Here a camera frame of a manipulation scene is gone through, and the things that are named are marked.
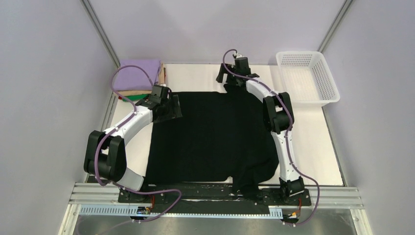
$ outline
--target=white table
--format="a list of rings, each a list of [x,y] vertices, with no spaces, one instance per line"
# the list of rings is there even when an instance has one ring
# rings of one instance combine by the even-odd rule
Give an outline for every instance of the white table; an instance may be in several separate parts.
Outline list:
[[[167,86],[174,92],[225,93],[223,84],[216,82],[219,65],[166,64]],[[262,81],[277,91],[282,90],[277,66],[251,65]],[[128,102],[118,101],[111,125],[115,125],[132,110]],[[294,107],[294,153],[301,172],[316,179],[320,185],[343,185],[336,156],[321,107]],[[143,128],[126,146],[127,163],[131,170],[145,176],[150,151],[153,124]],[[279,167],[265,184],[279,184]],[[228,178],[224,183],[231,183]],[[304,179],[306,185],[313,182]]]

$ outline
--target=white wall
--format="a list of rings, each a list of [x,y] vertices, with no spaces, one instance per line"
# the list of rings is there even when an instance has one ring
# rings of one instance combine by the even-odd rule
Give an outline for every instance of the white wall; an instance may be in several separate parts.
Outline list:
[[[236,48],[251,64],[281,50],[317,50],[344,0],[91,0],[120,59],[220,63]]]
[[[0,234],[57,234],[115,68],[76,0],[1,1],[0,55]]]
[[[324,53],[341,99],[326,108],[375,235],[414,234],[415,1],[357,0]]]

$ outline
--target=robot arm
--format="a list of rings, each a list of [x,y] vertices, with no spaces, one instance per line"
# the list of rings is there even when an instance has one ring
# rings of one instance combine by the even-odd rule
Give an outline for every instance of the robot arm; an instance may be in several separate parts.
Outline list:
[[[98,143],[115,128],[116,131],[105,139],[101,146],[98,155],[99,174],[107,180],[138,191],[144,178],[128,168],[125,146],[142,128],[151,122],[157,123],[182,116],[178,96],[170,96],[169,91],[168,87],[155,85],[150,95],[136,103],[136,111],[131,111],[129,115],[113,127],[102,132],[93,131],[88,138],[84,170],[87,173],[95,174],[94,159]],[[130,118],[131,115],[134,116],[118,129],[117,126]]]
[[[277,108],[281,108],[282,105],[271,91],[261,85],[259,76],[255,73],[251,74],[248,58],[240,54],[234,54],[233,57],[235,59],[235,65],[221,64],[221,69],[216,81],[220,83],[223,82],[223,75],[227,74],[226,83],[246,89],[262,102],[264,124],[271,132],[278,153],[281,190],[286,198],[298,195],[304,192],[304,182],[302,177],[292,166],[292,164],[296,164],[292,143],[292,130],[289,130],[287,133],[289,143],[288,145],[286,143],[285,132],[290,124],[287,112],[285,110],[277,111]],[[246,76],[247,79],[232,75],[225,66],[232,73]],[[288,109],[294,122],[294,114],[289,94],[287,92],[275,93],[278,94],[279,98],[285,104],[285,107]],[[289,147],[292,162],[290,162],[287,147]]]

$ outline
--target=black cloth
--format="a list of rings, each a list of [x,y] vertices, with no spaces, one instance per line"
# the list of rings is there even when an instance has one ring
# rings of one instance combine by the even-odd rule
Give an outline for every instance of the black cloth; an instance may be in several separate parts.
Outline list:
[[[145,181],[224,181],[234,190],[273,177],[277,150],[265,129],[262,102],[243,89],[178,92],[183,117],[155,123]]]

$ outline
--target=stack of folded clothes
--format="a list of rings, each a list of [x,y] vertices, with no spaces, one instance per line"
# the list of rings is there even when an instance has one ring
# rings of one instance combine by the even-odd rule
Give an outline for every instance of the stack of folded clothes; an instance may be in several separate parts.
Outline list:
[[[121,66],[136,65],[144,69],[154,84],[165,83],[165,68],[161,60],[121,60]],[[114,89],[131,100],[143,98],[150,94],[152,86],[147,76],[139,69],[130,67],[122,69],[114,82]]]

